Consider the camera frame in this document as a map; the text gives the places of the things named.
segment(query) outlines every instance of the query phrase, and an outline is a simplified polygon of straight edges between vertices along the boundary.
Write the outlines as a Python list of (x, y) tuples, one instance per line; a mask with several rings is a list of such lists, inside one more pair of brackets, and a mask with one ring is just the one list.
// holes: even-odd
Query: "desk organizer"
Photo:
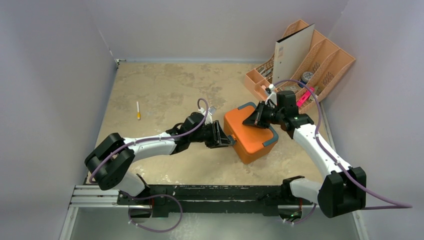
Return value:
[[(306, 22), (298, 20), (287, 27), (282, 37), (291, 35), (307, 26), (308, 24)], [(317, 95), (318, 102), (320, 102), (333, 90), (354, 61), (354, 57), (317, 30), (314, 30), (309, 52), (291, 79), (300, 81), (301, 75), (304, 72), (312, 72), (313, 76), (306, 85), (317, 89), (315, 94)], [(272, 73), (264, 77), (258, 72), (262, 67), (266, 71), (272, 69), (274, 67), (274, 55), (264, 64), (246, 73), (244, 77), (244, 86), (260, 101), (267, 99), (268, 95), (265, 92), (265, 88), (273, 82)], [(295, 84), (297, 83), (284, 82), (278, 86), (276, 91), (280, 91), (281, 87)], [(303, 87), (300, 91), (296, 92), (296, 100), (298, 101), (306, 91), (306, 88)], [(314, 101), (307, 100), (299, 107), (299, 112), (303, 114), (314, 105)]]

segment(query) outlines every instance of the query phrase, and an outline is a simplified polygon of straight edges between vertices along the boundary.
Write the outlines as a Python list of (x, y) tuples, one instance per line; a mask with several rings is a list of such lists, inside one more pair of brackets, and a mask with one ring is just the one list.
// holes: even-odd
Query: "pink marker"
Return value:
[[(313, 87), (309, 87), (311, 90), (312, 90), (312, 92), (313, 91), (315, 91), (315, 88), (313, 88)], [(311, 93), (309, 92), (309, 91), (306, 91), (306, 93), (299, 99), (299, 101), (297, 101), (297, 103), (296, 103), (296, 105), (298, 106), (298, 107), (300, 107), (300, 106), (302, 106), (302, 104), (304, 104), (305, 103), (305, 101), (309, 98), (311, 96)]]

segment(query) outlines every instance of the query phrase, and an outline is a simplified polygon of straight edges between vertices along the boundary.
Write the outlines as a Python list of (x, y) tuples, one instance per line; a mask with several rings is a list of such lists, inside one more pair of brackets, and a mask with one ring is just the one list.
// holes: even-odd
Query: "beige table surface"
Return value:
[[(247, 102), (258, 103), (244, 87), (245, 73), (256, 64), (236, 63), (131, 63), (119, 65), (113, 90), (97, 138), (110, 133), (123, 138), (157, 135), (183, 122), (197, 111), (197, 99), (216, 107), (214, 120)], [(141, 120), (137, 120), (139, 101)], [(315, 108), (308, 112), (315, 121)], [(306, 152), (278, 126), (278, 143), (272, 151), (245, 165), (232, 147), (209, 149), (192, 143), (175, 155), (160, 155), (134, 162), (130, 171), (149, 184), (279, 185), (283, 179), (303, 175), (322, 182)], [(324, 124), (320, 133), (327, 139)]]

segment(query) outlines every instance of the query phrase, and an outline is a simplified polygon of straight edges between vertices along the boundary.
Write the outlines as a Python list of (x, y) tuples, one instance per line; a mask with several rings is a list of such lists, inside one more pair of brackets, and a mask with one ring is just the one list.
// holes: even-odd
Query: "gray wall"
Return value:
[[(304, 207), (302, 214), (308, 214)], [(137, 218), (136, 222), (154, 229), (167, 229), (179, 218)], [(128, 224), (125, 208), (80, 208), (71, 240), (359, 240), (352, 214), (327, 218), (316, 209), (307, 221), (294, 227), (282, 224), (279, 216), (249, 213), (184, 213), (179, 226), (157, 234)]]
[(0, 2), (0, 233), (58, 239), (115, 74), (84, 0)]
[(327, 35), (348, 0), (86, 0), (115, 58), (266, 61), (298, 19)]
[(325, 100), (335, 148), (364, 168), (370, 189), (414, 205), (364, 211), (372, 240), (424, 236), (423, 12), (419, 0), (350, 0), (330, 34), (356, 57)]

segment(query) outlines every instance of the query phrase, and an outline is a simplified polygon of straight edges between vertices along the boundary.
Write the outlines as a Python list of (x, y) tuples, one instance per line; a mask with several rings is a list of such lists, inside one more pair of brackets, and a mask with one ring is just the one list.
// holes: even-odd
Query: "white stick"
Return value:
[(140, 119), (141, 119), (139, 101), (137, 101), (137, 119), (138, 119), (138, 120), (140, 120)]

